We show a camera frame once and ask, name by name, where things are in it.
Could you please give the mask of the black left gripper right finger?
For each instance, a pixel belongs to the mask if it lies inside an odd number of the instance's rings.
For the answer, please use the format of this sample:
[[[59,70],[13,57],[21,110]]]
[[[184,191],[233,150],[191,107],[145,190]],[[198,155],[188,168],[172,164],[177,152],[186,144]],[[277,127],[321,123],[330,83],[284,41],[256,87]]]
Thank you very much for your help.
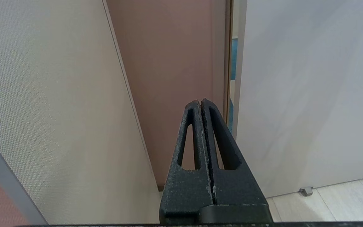
[[[268,202],[219,109],[207,99],[201,109],[212,203],[199,210],[199,222],[272,224]]]

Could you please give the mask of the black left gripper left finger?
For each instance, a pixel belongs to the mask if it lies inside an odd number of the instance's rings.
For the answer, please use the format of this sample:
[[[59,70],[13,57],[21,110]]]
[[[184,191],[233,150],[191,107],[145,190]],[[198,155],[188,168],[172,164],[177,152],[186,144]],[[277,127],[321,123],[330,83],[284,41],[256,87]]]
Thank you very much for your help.
[[[182,167],[188,127],[193,128],[195,169]],[[200,210],[213,204],[201,104],[186,105],[159,207],[161,225],[199,225]]]

